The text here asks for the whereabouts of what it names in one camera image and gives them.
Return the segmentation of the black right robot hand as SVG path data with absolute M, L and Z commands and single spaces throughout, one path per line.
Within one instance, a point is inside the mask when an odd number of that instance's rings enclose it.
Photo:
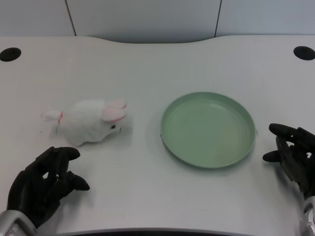
M 306 200 L 315 195 L 315 136 L 307 130 L 272 123 L 277 150 L 263 155 L 266 162 L 278 162 L 290 181 L 298 184 Z

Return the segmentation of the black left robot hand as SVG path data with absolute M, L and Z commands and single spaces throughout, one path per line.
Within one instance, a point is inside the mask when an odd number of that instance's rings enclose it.
M 38 228 L 50 219 L 61 199 L 72 191 L 90 186 L 68 170 L 71 160 L 80 157 L 73 147 L 50 147 L 15 178 L 8 195 L 7 209 L 22 212 Z

